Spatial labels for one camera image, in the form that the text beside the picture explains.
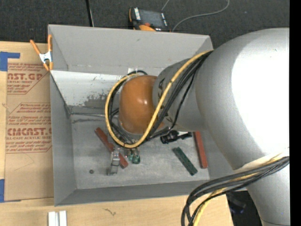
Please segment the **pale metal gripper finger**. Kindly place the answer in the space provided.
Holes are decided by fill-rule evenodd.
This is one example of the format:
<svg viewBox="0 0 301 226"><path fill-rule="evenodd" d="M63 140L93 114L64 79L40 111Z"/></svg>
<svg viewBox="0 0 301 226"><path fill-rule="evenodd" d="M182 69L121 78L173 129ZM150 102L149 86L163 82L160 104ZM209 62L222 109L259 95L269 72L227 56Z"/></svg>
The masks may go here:
<svg viewBox="0 0 301 226"><path fill-rule="evenodd" d="M106 171L107 175L112 176L112 175L117 174L119 165L120 165L119 152L116 152L116 151L111 152L110 164Z"/></svg>

